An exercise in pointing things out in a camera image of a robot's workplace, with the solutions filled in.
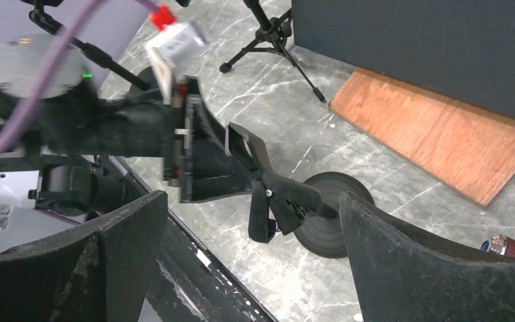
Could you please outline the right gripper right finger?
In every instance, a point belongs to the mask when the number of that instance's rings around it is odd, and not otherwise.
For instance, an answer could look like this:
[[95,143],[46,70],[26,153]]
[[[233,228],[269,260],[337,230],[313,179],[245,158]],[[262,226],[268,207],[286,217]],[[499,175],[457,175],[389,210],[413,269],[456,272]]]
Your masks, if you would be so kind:
[[515,321],[515,258],[445,239],[353,193],[339,218],[365,321]]

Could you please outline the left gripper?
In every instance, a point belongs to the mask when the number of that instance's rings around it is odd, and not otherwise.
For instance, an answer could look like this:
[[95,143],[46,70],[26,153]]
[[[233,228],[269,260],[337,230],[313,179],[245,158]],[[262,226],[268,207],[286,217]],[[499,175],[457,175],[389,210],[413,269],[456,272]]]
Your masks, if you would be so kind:
[[164,157],[163,178],[179,188],[179,201],[205,203],[250,194],[248,174],[226,154],[226,129],[207,108],[198,79],[187,77],[174,94],[181,106],[174,124],[174,151]]

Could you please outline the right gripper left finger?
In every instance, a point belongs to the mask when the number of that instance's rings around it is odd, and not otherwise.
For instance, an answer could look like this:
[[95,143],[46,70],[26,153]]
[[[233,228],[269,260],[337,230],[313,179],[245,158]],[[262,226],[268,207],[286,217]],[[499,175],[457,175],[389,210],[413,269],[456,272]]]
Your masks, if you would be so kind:
[[168,218],[154,191],[0,253],[0,321],[137,321]]

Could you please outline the black round base mic stand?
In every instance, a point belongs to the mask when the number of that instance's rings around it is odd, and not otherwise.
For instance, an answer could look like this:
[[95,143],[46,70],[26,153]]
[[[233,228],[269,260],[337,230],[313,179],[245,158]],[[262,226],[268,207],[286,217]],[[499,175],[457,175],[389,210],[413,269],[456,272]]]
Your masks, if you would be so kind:
[[225,151],[249,173],[251,205],[248,236],[268,243],[276,233],[293,233],[310,252],[324,258],[345,258],[347,250],[339,219],[339,195],[353,193],[373,203],[368,189],[341,172],[322,172],[304,182],[276,173],[265,142],[248,129],[230,123]]

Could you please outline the black tripod shock mount stand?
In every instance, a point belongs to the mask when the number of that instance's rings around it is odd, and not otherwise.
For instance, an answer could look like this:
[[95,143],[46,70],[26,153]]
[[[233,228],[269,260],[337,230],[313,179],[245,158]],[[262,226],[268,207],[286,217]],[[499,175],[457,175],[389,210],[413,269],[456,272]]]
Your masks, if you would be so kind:
[[229,61],[222,63],[222,65],[219,67],[219,71],[223,74],[228,73],[236,62],[251,52],[278,54],[287,59],[291,65],[293,65],[293,67],[299,71],[299,73],[304,77],[305,81],[312,88],[312,91],[317,99],[321,103],[325,103],[325,96],[321,93],[318,87],[313,85],[311,80],[306,76],[303,69],[301,69],[297,61],[286,48],[287,41],[292,36],[291,9],[289,9],[280,17],[268,18],[262,6],[260,5],[259,0],[244,0],[243,2],[252,12],[253,16],[257,19],[260,27],[255,31],[254,39],[248,45],[243,47]]

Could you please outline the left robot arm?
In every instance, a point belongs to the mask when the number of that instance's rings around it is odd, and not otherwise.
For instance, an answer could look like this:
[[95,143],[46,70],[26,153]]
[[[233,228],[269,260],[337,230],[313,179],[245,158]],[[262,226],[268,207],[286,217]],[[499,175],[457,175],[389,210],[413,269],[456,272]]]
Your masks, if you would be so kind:
[[40,96],[39,111],[0,153],[0,172],[37,170],[42,183],[29,198],[62,215],[106,214],[139,197],[114,157],[162,159],[162,177],[183,203],[204,203],[251,190],[242,166],[224,151],[225,128],[188,77],[163,93],[151,68],[133,77],[119,99],[101,99],[90,77],[88,44],[66,58]]

